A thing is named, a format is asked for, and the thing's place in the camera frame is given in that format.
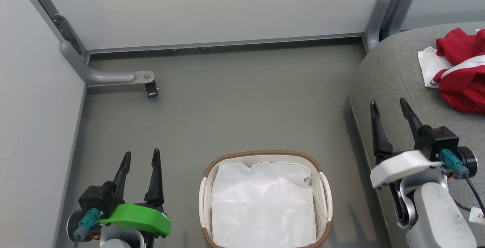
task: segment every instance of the teal connector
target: teal connector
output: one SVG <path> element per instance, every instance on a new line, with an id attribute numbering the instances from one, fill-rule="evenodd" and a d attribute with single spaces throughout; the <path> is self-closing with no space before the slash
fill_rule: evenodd
<path id="1" fill-rule="evenodd" d="M 456 177 L 462 179 L 464 176 L 469 176 L 470 171 L 463 165 L 463 162 L 456 157 L 449 149 L 440 151 L 440 161 L 448 168 L 452 169 Z"/>
<path id="2" fill-rule="evenodd" d="M 74 238 L 79 240 L 85 239 L 91 228 L 97 224 L 100 217 L 101 215 L 99 214 L 99 210 L 96 208 L 91 208 L 88 210 L 86 215 L 79 222 L 78 228 L 76 231 L 74 231 Z"/>

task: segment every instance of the laundry basket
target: laundry basket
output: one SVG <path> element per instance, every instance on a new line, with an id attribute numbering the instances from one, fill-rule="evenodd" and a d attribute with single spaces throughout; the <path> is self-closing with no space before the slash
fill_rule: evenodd
<path id="1" fill-rule="evenodd" d="M 259 150 L 232 153 L 221 156 L 207 167 L 204 178 L 199 189 L 199 218 L 202 226 L 202 234 L 207 242 L 208 248 L 220 248 L 213 242 L 212 234 L 212 187 L 213 181 L 223 162 L 241 162 L 245 165 L 255 163 L 298 163 L 305 166 L 311 172 L 310 186 L 313 193 L 313 205 L 315 208 L 316 242 L 305 246 L 305 248 L 317 248 L 322 246 L 330 234 L 332 227 L 332 194 L 329 181 L 322 172 L 322 167 L 310 155 L 286 150 Z"/>

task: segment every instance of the red garment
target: red garment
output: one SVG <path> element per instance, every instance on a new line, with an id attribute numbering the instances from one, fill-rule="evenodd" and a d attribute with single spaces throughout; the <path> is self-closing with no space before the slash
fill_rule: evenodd
<path id="1" fill-rule="evenodd" d="M 436 48 L 438 56 L 455 65 L 433 78 L 441 96 L 457 111 L 485 114 L 485 29 L 476 36 L 454 29 L 436 40 Z"/>

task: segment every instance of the white paper tag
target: white paper tag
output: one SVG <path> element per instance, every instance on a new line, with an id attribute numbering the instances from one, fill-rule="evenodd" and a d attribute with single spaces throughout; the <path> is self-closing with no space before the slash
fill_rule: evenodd
<path id="1" fill-rule="evenodd" d="M 433 54 L 433 55 L 436 55 L 436 51 L 438 51 L 437 49 L 429 46 L 428 48 L 424 49 L 423 52 L 426 52 L 428 54 Z"/>
<path id="2" fill-rule="evenodd" d="M 485 216 L 483 215 L 482 210 L 477 207 L 472 207 L 468 221 L 485 225 Z"/>

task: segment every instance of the gray upholstered seat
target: gray upholstered seat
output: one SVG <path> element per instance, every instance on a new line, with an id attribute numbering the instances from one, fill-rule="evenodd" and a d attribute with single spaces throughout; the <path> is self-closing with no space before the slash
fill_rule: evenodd
<path id="1" fill-rule="evenodd" d="M 350 92 L 350 101 L 359 128 L 369 168 L 375 166 L 369 103 L 375 100 L 381 111 L 381 121 L 395 150 L 411 150 L 414 145 L 407 121 L 403 118 L 399 98 L 405 97 L 423 124 L 447 126 L 460 137 L 460 145 L 468 146 L 478 156 L 478 174 L 472 179 L 478 193 L 485 199 L 485 116 L 466 115 L 453 110 L 436 89 L 424 87 L 418 51 L 436 47 L 436 39 L 455 28 L 468 34 L 485 28 L 485 22 L 439 25 L 410 30 L 382 41 L 363 60 Z M 466 206 L 478 203 L 466 182 L 449 181 L 450 193 Z M 379 191 L 383 216 L 394 248 L 407 248 L 405 230 L 397 225 L 394 203 L 388 188 Z M 462 211 L 468 220 L 468 213 Z M 479 246 L 485 246 L 485 227 L 470 224 Z"/>

